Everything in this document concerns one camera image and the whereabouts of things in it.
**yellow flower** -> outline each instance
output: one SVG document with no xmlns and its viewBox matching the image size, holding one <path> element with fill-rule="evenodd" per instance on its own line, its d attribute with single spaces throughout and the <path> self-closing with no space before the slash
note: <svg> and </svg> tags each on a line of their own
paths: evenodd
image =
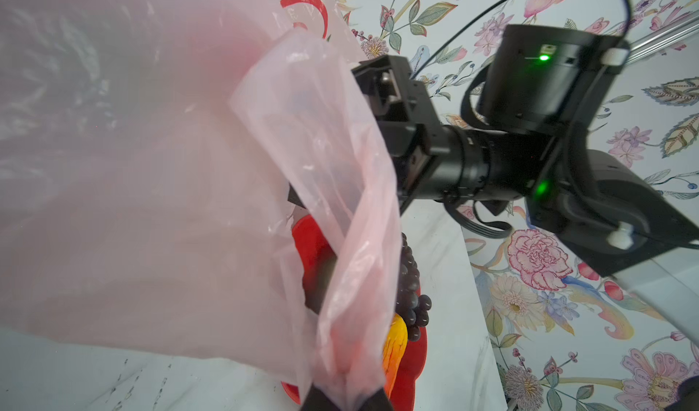
<svg viewBox="0 0 699 411">
<path fill-rule="evenodd" d="M 514 276 L 499 276 L 490 287 L 493 306 L 520 327 L 536 330 L 544 324 L 544 306 L 527 285 Z"/>
</svg>

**white marble table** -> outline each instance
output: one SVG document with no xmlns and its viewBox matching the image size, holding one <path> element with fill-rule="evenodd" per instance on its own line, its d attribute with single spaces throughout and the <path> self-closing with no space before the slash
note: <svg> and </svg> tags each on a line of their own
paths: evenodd
<svg viewBox="0 0 699 411">
<path fill-rule="evenodd" d="M 459 225 L 417 201 L 403 231 L 432 298 L 415 410 L 506 409 Z M 197 360 L 64 345 L 0 329 L 0 410 L 297 410 L 265 372 Z"/>
</svg>

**pink plastic bag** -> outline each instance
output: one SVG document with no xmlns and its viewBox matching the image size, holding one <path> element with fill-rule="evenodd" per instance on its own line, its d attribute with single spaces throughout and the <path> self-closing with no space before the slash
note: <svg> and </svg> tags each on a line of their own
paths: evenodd
<svg viewBox="0 0 699 411">
<path fill-rule="evenodd" d="M 380 389 L 400 223 L 351 35 L 280 0 L 0 6 L 0 321 L 234 359 L 344 410 Z M 287 180 L 338 253 L 319 316 Z"/>
</svg>

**floral tablecloth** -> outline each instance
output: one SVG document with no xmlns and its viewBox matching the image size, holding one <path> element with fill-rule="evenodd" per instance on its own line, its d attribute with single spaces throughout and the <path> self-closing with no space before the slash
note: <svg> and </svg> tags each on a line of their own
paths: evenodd
<svg viewBox="0 0 699 411">
<path fill-rule="evenodd" d="M 413 69 L 494 1 L 337 0 L 368 58 L 405 55 Z M 631 41 L 699 5 L 633 3 Z M 615 34 L 624 13 L 620 0 L 511 0 L 495 9 L 419 76 L 444 122 L 466 127 L 458 114 L 465 84 L 493 57 L 507 24 Z M 609 91 L 589 136 L 591 148 L 615 155 L 695 222 L 698 57 L 699 40 L 690 40 L 630 66 Z M 461 211 L 473 218 L 469 206 Z M 464 238 L 507 398 L 523 411 L 658 411 L 673 403 L 679 384 L 699 375 L 699 348 L 532 226 L 523 202 L 512 203 L 506 217 L 516 231 L 504 242 L 468 232 Z M 675 260 L 687 257 L 683 252 Z"/>
</svg>

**red bowl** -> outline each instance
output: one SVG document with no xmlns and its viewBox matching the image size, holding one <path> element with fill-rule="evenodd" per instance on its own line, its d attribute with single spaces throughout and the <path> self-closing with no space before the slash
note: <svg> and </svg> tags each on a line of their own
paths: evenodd
<svg viewBox="0 0 699 411">
<path fill-rule="evenodd" d="M 307 288 L 315 282 L 316 266 L 335 253 L 310 215 L 296 223 L 292 235 L 303 262 L 303 286 Z M 420 328 L 420 332 L 421 337 L 418 341 L 407 343 L 406 353 L 398 366 L 396 382 L 390 397 L 395 411 L 412 411 L 415 406 L 415 381 L 422 373 L 427 359 L 427 330 Z M 301 405 L 298 387 L 286 382 L 282 382 L 282 387 L 295 403 Z"/>
</svg>

